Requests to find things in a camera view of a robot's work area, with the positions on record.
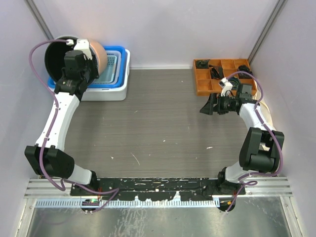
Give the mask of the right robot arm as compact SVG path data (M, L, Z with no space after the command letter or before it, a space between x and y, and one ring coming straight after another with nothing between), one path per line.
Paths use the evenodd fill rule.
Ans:
M274 177L283 167L282 146L284 134L272 129L261 112L260 102L252 98L249 84L240 84L236 94L230 89L221 93L211 93L200 112L206 115L228 112L237 113L244 121L248 132L241 147L238 162L223 168L217 176L216 188L221 194L240 191L246 185L256 182L244 182L250 176Z

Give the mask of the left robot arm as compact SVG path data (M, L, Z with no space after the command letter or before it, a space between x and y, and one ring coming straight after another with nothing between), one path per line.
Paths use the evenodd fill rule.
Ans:
M97 59L89 49L74 49L67 51L63 60L61 76L51 92L53 105L46 125L24 154L35 174L45 177L58 189L63 191L63 183L68 181L81 185L81 190L92 196L99 190L95 172L76 165L64 147L74 112L88 85L99 76Z

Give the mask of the orange plastic container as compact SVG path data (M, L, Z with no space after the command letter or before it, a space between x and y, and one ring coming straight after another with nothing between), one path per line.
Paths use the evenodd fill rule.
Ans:
M108 64L108 56L104 47L97 41L89 39L89 45L97 60L98 75L101 75Z

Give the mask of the large black container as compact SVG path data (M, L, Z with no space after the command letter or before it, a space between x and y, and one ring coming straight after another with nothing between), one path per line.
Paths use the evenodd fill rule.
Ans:
M57 40L72 40L74 42L72 45L59 41L49 43L45 51L44 63L49 76L54 82L57 82L62 77L62 68L65 67L64 56L66 52L74 49L77 39L73 36L57 38Z

